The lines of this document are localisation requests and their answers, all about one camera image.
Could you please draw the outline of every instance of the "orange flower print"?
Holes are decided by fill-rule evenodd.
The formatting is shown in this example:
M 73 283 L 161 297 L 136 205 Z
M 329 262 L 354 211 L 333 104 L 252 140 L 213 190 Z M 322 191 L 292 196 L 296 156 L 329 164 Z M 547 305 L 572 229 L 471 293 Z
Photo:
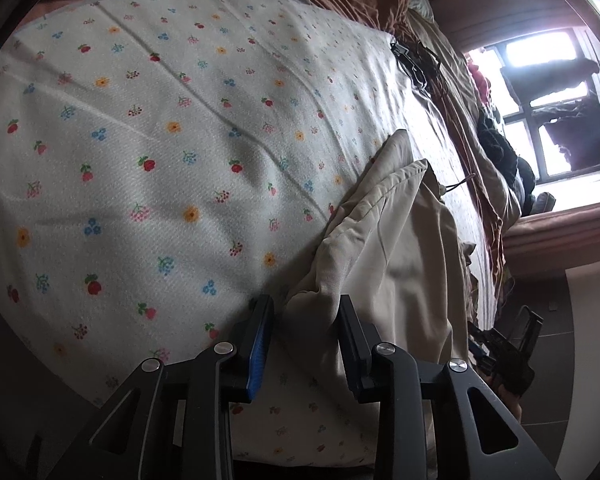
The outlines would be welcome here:
M 182 131 L 180 123 L 177 123 L 176 121 L 169 121 L 166 129 L 170 134 L 179 134 Z
M 66 355 L 66 348 L 60 343 L 55 343 L 54 352 L 58 357 L 64 357 Z
M 20 247 L 22 249 L 22 248 L 28 246 L 30 241 L 31 241 L 31 237 L 29 236 L 29 230 L 24 227 L 19 228 L 18 229 L 18 238 L 16 240 L 18 247 Z
M 200 209 L 190 205 L 184 210 L 184 213 L 182 213 L 182 217 L 187 223 L 197 222 L 198 220 L 200 220 Z
M 276 264 L 276 255 L 274 253 L 267 253 L 264 255 L 264 266 L 273 267 Z

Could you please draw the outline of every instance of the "window frame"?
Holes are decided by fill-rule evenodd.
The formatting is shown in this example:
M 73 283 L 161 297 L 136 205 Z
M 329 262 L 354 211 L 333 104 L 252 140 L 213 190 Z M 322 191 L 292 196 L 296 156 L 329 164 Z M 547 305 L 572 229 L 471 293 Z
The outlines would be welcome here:
M 500 58 L 500 62 L 503 66 L 513 66 L 510 62 L 509 55 L 507 54 L 507 45 L 510 43 L 515 43 L 520 40 L 526 40 L 527 38 L 532 38 L 534 36 L 541 36 L 543 34 L 552 33 L 552 32 L 565 32 L 568 34 L 571 44 L 573 45 L 576 51 L 576 58 L 585 58 L 584 50 L 576 32 L 572 28 L 558 28 L 555 30 L 545 30 L 543 32 L 536 32 L 534 34 L 527 34 L 526 36 L 521 36 L 519 38 L 513 38 L 512 40 L 501 41 L 500 43 L 496 43 L 494 45 L 488 46 L 487 49 L 493 49 L 496 51 L 498 57 Z M 595 95 L 598 97 L 596 93 L 596 86 L 593 81 L 593 76 L 587 77 L 584 82 L 587 84 L 588 95 Z M 566 99 L 563 101 L 558 101 L 552 105 L 560 105 L 563 103 L 568 103 L 573 101 L 574 99 Z M 526 129 L 529 133 L 531 146 L 534 149 L 534 153 L 536 154 L 536 163 L 538 165 L 538 173 L 539 176 L 536 178 L 536 184 L 548 184 L 549 182 L 557 182 L 559 180 L 565 180 L 567 178 L 573 178 L 575 176 L 581 176 L 584 174 L 594 173 L 596 171 L 600 171 L 600 164 L 597 166 L 593 166 L 592 168 L 585 168 L 584 170 L 577 171 L 567 171 L 565 173 L 558 173 L 555 175 L 549 175 L 546 169 L 546 159 L 544 158 L 544 149 L 542 147 L 542 139 L 540 137 L 540 127 L 542 124 L 538 124 L 533 116 L 533 110 L 536 110 L 540 107 L 532 107 L 530 104 L 522 103 L 520 105 L 520 111 L 509 114 L 502 118 L 504 124 L 517 123 L 520 121 L 526 122 Z

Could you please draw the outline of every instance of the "window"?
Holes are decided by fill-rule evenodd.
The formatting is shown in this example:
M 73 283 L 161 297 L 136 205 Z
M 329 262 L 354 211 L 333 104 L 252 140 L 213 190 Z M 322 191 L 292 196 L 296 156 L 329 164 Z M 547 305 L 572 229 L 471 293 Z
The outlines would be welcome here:
M 594 93 L 592 78 L 577 88 L 567 88 L 520 107 L 510 96 L 500 73 L 503 66 L 519 67 L 555 59 L 584 57 L 573 30 L 544 32 L 504 41 L 474 50 L 470 55 L 474 63 L 480 66 L 480 71 L 491 81 L 491 98 L 504 118 L 504 136 L 518 155 L 529 163 L 539 184 L 600 170 L 600 166 L 596 166 L 571 171 L 570 165 L 558 146 L 551 142 L 544 126 L 537 124 L 533 117 L 536 108 L 572 101 Z

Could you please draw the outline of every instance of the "drawstring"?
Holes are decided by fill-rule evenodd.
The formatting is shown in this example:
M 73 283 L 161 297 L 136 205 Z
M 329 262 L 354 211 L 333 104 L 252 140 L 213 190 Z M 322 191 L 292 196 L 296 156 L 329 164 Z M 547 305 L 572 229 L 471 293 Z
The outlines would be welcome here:
M 477 176 L 477 174 L 470 173 L 466 177 L 464 177 L 464 179 L 462 179 L 460 182 L 458 182 L 457 184 L 453 184 L 452 186 L 440 186 L 440 196 L 443 196 L 446 193 L 453 191 L 456 187 L 462 186 L 462 184 L 469 182 L 472 178 L 475 178 L 476 176 Z

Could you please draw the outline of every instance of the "beige garment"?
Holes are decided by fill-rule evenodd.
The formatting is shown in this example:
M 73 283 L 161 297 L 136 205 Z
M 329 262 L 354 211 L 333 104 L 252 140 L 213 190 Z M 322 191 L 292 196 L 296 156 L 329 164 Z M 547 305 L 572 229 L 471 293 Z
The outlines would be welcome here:
M 348 391 L 333 322 L 341 294 L 383 340 L 416 359 L 468 358 L 468 272 L 451 212 L 426 160 L 413 161 L 409 135 L 386 142 L 338 209 L 311 271 L 279 316 L 281 339 L 352 419 L 378 430 L 378 405 Z

